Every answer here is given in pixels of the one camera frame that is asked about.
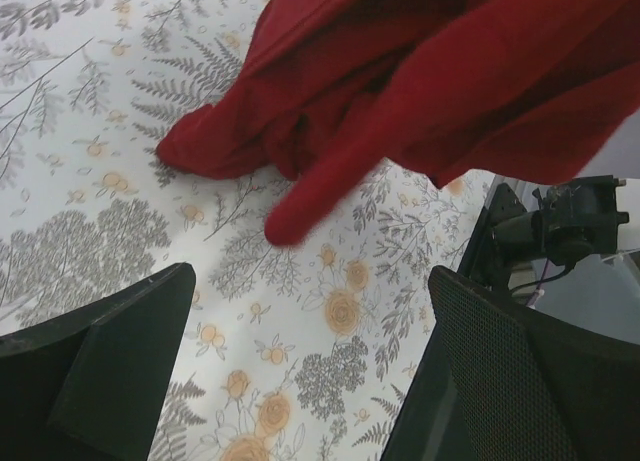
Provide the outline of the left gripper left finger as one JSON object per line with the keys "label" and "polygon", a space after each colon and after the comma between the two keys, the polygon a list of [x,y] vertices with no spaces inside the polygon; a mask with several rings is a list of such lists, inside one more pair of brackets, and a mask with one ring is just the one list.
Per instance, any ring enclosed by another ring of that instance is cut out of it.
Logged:
{"label": "left gripper left finger", "polygon": [[146,459],[194,290],[177,263],[2,336],[2,459]]}

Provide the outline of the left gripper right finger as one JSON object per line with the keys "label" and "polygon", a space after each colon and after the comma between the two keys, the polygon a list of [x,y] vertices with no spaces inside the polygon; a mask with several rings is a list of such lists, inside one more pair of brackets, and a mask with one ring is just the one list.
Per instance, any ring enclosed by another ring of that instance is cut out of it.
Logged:
{"label": "left gripper right finger", "polygon": [[639,348],[442,266],[436,326],[387,460],[635,460]]}

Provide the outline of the red t shirt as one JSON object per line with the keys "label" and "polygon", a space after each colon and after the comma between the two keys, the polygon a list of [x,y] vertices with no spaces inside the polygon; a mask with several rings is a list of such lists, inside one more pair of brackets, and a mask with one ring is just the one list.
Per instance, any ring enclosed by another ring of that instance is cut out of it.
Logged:
{"label": "red t shirt", "polygon": [[158,144],[224,180],[293,182],[264,233],[303,241],[383,160],[574,178],[639,107],[639,0],[270,0],[238,78]]}

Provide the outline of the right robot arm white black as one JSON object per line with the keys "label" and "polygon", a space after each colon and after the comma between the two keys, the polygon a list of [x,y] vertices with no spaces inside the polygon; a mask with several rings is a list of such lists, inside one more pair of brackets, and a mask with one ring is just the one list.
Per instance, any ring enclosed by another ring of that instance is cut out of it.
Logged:
{"label": "right robot arm white black", "polygon": [[532,191],[527,208],[505,181],[491,187],[458,272],[482,287],[528,300],[545,283],[570,273],[591,255],[612,255],[619,228],[630,222],[621,209],[627,181],[614,176],[574,179]]}

